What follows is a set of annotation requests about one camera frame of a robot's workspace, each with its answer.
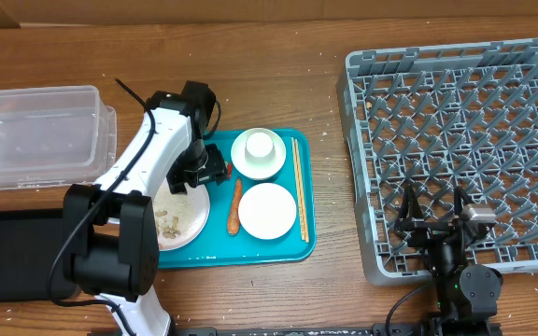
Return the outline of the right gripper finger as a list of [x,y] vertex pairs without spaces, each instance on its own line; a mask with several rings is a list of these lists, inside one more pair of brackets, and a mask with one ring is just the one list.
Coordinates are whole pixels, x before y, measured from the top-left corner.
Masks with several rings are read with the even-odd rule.
[[398,219],[418,219],[423,220],[424,215],[420,208],[418,197],[411,184],[406,184],[404,188],[403,201],[398,213]]
[[455,221],[468,220],[469,217],[463,213],[463,206],[471,203],[472,200],[462,186],[454,188],[454,217]]

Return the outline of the red snack wrapper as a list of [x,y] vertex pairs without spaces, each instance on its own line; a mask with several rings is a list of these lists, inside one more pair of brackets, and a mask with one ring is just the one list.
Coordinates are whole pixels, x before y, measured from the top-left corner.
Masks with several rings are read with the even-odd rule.
[[226,168],[227,168],[227,180],[230,180],[232,178],[232,171],[233,171],[233,165],[230,162],[226,162]]

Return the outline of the large white round plate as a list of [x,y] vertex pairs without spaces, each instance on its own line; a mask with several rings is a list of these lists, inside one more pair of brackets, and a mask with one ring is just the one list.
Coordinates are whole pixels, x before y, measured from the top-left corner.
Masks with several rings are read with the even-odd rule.
[[157,233],[159,249],[171,251],[191,243],[203,230],[209,216],[210,199],[206,186],[186,187],[185,193],[172,194],[164,180],[153,199],[154,218],[155,213],[162,210],[179,217],[181,234],[175,239],[166,239]]

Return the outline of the white bowl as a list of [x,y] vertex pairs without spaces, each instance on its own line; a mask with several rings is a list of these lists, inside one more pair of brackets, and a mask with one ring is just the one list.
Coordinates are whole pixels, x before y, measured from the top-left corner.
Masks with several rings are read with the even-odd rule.
[[[246,142],[248,137],[255,132],[264,132],[271,136],[274,144],[273,152],[261,159],[256,159],[247,154]],[[269,129],[252,128],[241,132],[236,136],[231,148],[231,159],[236,170],[251,180],[266,180],[276,175],[283,167],[287,157],[284,141]]]

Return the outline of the white cup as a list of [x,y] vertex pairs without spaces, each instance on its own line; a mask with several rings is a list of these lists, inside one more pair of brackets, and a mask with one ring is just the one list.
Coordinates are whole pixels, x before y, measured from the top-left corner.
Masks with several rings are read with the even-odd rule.
[[252,133],[246,142],[247,154],[256,159],[269,156],[273,149],[274,144],[271,136],[264,132]]

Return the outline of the food scraps rice pile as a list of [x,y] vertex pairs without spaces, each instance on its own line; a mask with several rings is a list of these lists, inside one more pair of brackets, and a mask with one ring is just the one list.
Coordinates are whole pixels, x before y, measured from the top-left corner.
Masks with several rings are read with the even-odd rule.
[[180,234],[179,217],[170,215],[167,211],[157,211],[155,213],[156,231],[166,239],[175,239]]

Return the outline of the small white round plate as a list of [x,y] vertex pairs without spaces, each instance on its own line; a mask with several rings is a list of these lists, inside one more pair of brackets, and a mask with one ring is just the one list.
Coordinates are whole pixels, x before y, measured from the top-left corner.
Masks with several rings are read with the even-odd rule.
[[297,218],[291,193],[275,183],[261,183],[248,189],[238,205],[241,226],[251,236],[274,240],[285,235]]

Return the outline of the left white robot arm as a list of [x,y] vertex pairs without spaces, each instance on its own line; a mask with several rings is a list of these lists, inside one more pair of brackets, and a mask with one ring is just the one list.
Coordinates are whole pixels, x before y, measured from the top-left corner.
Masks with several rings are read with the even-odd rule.
[[45,290],[58,306],[104,305],[123,335],[173,335],[153,287],[160,251],[152,199],[162,184],[184,193],[228,180],[221,152],[207,142],[220,104],[197,81],[138,102],[144,118],[120,158],[93,184],[74,184],[64,195],[64,243]]

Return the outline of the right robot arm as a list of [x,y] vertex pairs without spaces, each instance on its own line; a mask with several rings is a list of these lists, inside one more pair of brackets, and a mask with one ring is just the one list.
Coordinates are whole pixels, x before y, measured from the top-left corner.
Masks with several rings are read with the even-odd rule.
[[480,241],[496,224],[494,211],[485,203],[474,203],[461,187],[454,189],[454,214],[449,221],[429,222],[423,216],[412,186],[404,189],[402,206],[394,229],[407,232],[407,244],[421,253],[431,282],[400,298],[389,310],[384,324],[387,335],[395,328],[391,318],[399,306],[419,292],[434,287],[439,311],[402,327],[411,335],[501,335],[489,319],[498,312],[502,274],[488,266],[471,265],[467,248]]

